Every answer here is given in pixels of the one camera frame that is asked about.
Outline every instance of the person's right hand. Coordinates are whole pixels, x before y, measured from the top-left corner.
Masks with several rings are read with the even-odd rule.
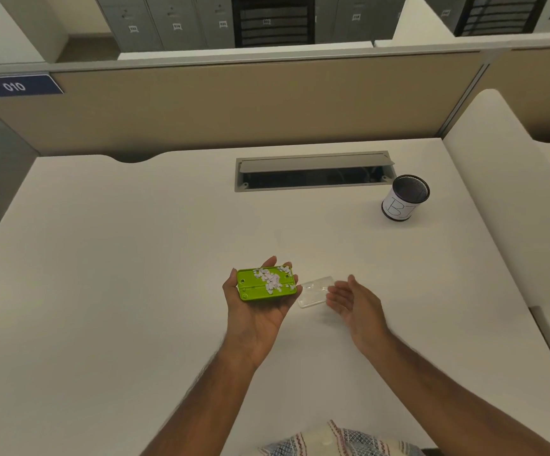
[[[351,339],[368,357],[387,340],[391,332],[385,321],[381,300],[365,286],[349,276],[346,282],[328,287],[328,306],[340,314],[351,332]]]

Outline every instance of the person's left hand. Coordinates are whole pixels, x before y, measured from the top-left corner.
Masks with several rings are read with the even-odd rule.
[[[273,267],[277,257],[265,261],[261,267]],[[252,366],[258,368],[264,361],[279,332],[284,317],[302,293],[302,287],[296,286],[296,294],[266,301],[241,300],[237,290],[237,270],[233,269],[228,280],[222,285],[226,304],[229,306],[229,318],[223,347],[242,352]]]

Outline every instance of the green plastic case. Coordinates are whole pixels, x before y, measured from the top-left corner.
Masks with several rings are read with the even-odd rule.
[[[296,294],[296,283],[290,267],[290,273],[280,269],[281,266],[263,267],[255,269],[242,269],[237,271],[237,289],[244,301],[256,301],[259,299],[272,299],[276,297]],[[266,290],[266,283],[254,275],[255,270],[268,269],[272,274],[279,275],[279,283],[282,284],[281,291],[274,289],[272,294]]]

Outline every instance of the blue sign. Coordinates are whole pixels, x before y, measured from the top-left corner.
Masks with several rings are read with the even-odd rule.
[[[64,94],[48,73],[0,76],[0,97]]]

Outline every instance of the hand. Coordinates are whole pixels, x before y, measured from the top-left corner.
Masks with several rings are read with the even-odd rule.
[[[328,287],[326,303],[340,314],[351,332],[355,346],[369,357],[385,341],[391,332],[385,321],[381,300],[354,276],[346,282],[336,282]]]
[[[277,257],[265,261],[261,267],[273,267]],[[242,301],[237,290],[237,271],[233,269],[228,280],[222,285],[226,304],[229,306],[229,318],[226,327],[224,348],[231,348],[247,355],[254,368],[264,361],[279,332],[284,317],[302,293],[302,287],[296,286],[296,294],[268,301]]]

